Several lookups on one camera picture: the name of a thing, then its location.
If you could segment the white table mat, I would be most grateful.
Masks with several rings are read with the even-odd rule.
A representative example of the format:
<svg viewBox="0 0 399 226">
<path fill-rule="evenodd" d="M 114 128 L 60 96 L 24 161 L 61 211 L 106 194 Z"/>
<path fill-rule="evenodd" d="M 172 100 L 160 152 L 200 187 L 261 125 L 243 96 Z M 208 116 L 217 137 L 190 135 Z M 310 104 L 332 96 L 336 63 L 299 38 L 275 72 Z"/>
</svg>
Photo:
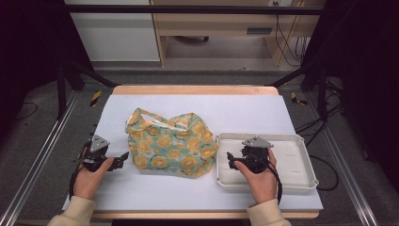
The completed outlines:
<svg viewBox="0 0 399 226">
<path fill-rule="evenodd" d="M 125 123 L 137 108 L 165 118 L 199 115 L 216 138 L 221 133 L 296 135 L 279 95 L 127 95 L 108 98 L 96 132 L 110 143 L 108 154 L 128 150 Z M 252 204 L 249 191 L 231 191 L 216 182 L 216 164 L 198 179 L 140 171 L 127 160 L 122 169 L 105 175 L 95 196 L 102 212 L 243 212 Z M 316 190 L 305 195 L 282 193 L 284 212 L 320 211 Z"/>
</svg>

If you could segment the wooden desk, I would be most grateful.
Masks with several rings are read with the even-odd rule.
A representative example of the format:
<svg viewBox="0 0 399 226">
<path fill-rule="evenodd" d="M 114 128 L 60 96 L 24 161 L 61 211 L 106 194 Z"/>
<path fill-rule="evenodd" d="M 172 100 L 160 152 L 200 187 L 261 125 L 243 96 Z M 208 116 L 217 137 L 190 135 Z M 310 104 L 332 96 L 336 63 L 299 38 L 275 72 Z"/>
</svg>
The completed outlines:
<svg viewBox="0 0 399 226">
<path fill-rule="evenodd" d="M 149 0 L 153 6 L 233 6 L 322 8 L 327 0 Z M 154 13 L 160 57 L 166 58 L 171 37 L 262 38 L 273 64 L 279 66 L 294 53 L 289 43 L 307 41 L 319 20 L 317 15 L 182 14 Z"/>
</svg>

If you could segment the person's right hand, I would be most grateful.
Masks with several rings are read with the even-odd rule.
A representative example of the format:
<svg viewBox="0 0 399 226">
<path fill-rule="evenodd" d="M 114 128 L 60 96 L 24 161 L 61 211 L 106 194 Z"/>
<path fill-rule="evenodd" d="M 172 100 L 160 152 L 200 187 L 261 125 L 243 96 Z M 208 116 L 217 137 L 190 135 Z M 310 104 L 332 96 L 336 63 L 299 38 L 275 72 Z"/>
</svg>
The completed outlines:
<svg viewBox="0 0 399 226">
<path fill-rule="evenodd" d="M 277 159 L 271 149 L 268 150 L 270 168 L 261 173 L 253 173 L 238 163 L 238 170 L 245 176 L 255 203 L 267 202 L 277 197 L 278 181 L 274 173 Z"/>
</svg>

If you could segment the lemon print cloth bag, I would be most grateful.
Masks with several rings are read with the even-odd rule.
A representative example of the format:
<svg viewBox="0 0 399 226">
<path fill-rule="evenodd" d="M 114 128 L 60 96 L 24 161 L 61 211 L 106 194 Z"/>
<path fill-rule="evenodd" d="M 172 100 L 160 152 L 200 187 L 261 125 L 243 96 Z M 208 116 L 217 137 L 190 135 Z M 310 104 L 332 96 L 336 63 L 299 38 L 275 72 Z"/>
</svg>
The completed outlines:
<svg viewBox="0 0 399 226">
<path fill-rule="evenodd" d="M 166 119 L 137 108 L 125 123 L 125 133 L 138 170 L 198 178 L 215 163 L 218 144 L 195 113 Z"/>
</svg>

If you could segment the person's left hand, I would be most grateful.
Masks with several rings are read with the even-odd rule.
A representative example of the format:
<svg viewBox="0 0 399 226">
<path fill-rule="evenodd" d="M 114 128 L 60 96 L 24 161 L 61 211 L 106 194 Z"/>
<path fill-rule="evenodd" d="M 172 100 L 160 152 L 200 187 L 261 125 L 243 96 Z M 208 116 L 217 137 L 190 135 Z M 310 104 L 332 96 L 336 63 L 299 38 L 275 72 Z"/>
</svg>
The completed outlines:
<svg viewBox="0 0 399 226">
<path fill-rule="evenodd" d="M 79 166 L 75 183 L 74 195 L 83 199 L 91 200 L 98 187 L 100 186 L 104 175 L 112 166 L 114 161 L 113 157 L 107 158 L 102 165 L 94 172 L 87 170 L 83 165 Z"/>
</svg>

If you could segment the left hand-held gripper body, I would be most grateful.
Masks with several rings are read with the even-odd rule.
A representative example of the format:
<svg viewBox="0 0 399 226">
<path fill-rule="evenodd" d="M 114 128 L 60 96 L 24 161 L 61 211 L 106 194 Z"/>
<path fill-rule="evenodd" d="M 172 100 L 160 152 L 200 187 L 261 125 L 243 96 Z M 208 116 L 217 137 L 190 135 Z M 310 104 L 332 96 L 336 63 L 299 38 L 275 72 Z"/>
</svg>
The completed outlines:
<svg viewBox="0 0 399 226">
<path fill-rule="evenodd" d="M 87 141 L 78 157 L 79 162 L 89 171 L 96 171 L 106 160 L 109 142 L 98 135 Z"/>
</svg>

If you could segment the aluminium floor rail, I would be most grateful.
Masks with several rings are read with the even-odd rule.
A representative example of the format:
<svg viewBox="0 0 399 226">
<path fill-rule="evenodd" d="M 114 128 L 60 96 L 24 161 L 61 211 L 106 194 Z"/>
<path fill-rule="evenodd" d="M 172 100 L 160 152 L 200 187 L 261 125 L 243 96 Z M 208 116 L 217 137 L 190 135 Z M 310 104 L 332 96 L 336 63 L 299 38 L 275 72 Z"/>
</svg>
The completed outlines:
<svg viewBox="0 0 399 226">
<path fill-rule="evenodd" d="M 14 198 L 8 205 L 6 211 L 0 217 L 0 226 L 13 226 L 15 223 L 35 183 L 37 182 L 48 157 L 54 149 L 54 146 L 56 145 L 56 142 L 75 107 L 76 100 L 78 99 L 79 95 L 79 91 L 71 92 L 65 112 L 58 120 L 56 120 L 50 134 L 47 136 L 43 145 L 41 146 L 35 161 L 31 165 L 28 173 L 25 175 L 24 180 L 18 188 Z"/>
<path fill-rule="evenodd" d="M 337 94 L 328 94 L 327 121 L 319 121 L 306 138 L 324 209 L 320 220 L 336 226 L 378 226 L 375 214 L 367 202 L 349 163 L 344 159 L 341 143 L 333 129 L 341 124 L 343 111 Z"/>
</svg>

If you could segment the white cabinet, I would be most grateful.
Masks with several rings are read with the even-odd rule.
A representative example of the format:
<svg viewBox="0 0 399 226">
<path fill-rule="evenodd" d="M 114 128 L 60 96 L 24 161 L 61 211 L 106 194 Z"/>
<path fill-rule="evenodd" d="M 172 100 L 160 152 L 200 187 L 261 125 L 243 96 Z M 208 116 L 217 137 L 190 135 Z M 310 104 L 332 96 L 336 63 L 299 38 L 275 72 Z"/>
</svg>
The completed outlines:
<svg viewBox="0 0 399 226">
<path fill-rule="evenodd" d="M 158 61 L 150 13 L 72 13 L 91 61 Z"/>
</svg>

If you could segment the black horizontal frame bar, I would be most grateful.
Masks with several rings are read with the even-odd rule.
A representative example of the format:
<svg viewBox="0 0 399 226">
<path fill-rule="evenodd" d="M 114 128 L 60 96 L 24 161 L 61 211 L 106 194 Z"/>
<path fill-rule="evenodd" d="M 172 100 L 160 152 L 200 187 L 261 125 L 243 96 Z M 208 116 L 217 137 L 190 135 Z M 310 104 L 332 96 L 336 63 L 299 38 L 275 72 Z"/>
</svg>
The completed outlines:
<svg viewBox="0 0 399 226">
<path fill-rule="evenodd" d="M 182 14 L 264 14 L 322 15 L 324 8 L 233 7 L 233 6 L 135 6 L 66 5 L 68 12 L 82 13 L 182 13 Z"/>
</svg>

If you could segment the yellow black tape strip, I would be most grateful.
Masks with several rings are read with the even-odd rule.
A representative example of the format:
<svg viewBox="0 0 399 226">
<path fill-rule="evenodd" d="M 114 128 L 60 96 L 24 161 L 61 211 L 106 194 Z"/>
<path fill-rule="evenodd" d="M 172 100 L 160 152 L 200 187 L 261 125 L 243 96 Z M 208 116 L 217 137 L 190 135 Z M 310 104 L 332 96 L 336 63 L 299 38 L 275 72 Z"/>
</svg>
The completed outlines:
<svg viewBox="0 0 399 226">
<path fill-rule="evenodd" d="M 291 100 L 292 100 L 292 103 L 295 103 L 295 104 L 308 105 L 307 101 L 298 100 L 297 97 L 296 97 L 295 92 L 291 92 Z"/>
<path fill-rule="evenodd" d="M 93 94 L 93 97 L 91 99 L 91 102 L 89 104 L 89 106 L 95 106 L 101 96 L 102 92 L 100 90 L 95 91 L 95 93 Z"/>
</svg>

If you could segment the white plastic tray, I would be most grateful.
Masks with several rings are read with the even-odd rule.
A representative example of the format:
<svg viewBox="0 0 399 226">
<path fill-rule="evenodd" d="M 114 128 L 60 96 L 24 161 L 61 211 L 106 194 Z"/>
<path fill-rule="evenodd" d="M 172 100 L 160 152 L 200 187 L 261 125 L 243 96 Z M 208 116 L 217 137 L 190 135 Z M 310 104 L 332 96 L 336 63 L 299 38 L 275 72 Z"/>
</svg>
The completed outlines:
<svg viewBox="0 0 399 226">
<path fill-rule="evenodd" d="M 242 157 L 244 141 L 256 137 L 255 134 L 221 133 L 216 137 L 219 145 L 216 158 L 216 182 L 231 191 L 249 191 L 246 178 L 236 169 L 231 169 L 227 153 Z M 277 158 L 277 171 L 282 183 L 282 193 L 305 195 L 317 188 L 319 182 L 304 144 L 298 135 L 266 134 L 259 135 L 268 141 Z"/>
</svg>

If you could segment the black metal stand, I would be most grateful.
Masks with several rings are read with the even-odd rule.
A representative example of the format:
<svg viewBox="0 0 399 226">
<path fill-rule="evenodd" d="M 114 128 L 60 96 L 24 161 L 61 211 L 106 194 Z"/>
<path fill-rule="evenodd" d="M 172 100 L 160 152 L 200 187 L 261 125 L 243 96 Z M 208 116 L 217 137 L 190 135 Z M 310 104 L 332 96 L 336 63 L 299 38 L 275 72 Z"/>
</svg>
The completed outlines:
<svg viewBox="0 0 399 226">
<path fill-rule="evenodd" d="M 267 86 L 278 88 L 300 75 L 305 76 L 300 84 L 300 87 L 303 91 L 311 91 L 315 86 L 318 86 L 317 113 L 321 117 L 322 121 L 327 121 L 327 71 L 323 67 L 323 63 L 320 60 L 312 60 L 309 63 L 303 64 L 297 70 L 285 75 L 281 79 L 272 82 L 271 84 L 267 84 Z"/>
<path fill-rule="evenodd" d="M 57 98 L 58 98 L 58 114 L 57 119 L 60 120 L 67 111 L 67 100 L 66 100 L 66 85 L 68 81 L 73 90 L 82 90 L 85 87 L 85 82 L 81 78 L 80 74 L 88 75 L 90 78 L 100 82 L 101 84 L 115 88 L 118 86 L 101 75 L 94 72 L 93 69 L 89 69 L 75 61 L 65 61 L 60 63 L 57 68 Z"/>
</svg>

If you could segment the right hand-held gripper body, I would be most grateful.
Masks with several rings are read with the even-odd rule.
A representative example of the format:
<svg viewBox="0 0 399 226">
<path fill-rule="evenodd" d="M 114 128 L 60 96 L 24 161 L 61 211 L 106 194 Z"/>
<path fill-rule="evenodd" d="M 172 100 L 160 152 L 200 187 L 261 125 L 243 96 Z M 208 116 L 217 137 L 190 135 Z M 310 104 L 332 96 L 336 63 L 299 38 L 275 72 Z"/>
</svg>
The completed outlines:
<svg viewBox="0 0 399 226">
<path fill-rule="evenodd" d="M 268 150 L 273 145 L 261 138 L 252 137 L 242 142 L 244 148 L 242 149 L 243 159 L 241 162 L 253 173 L 261 173 L 270 167 L 270 157 Z"/>
</svg>

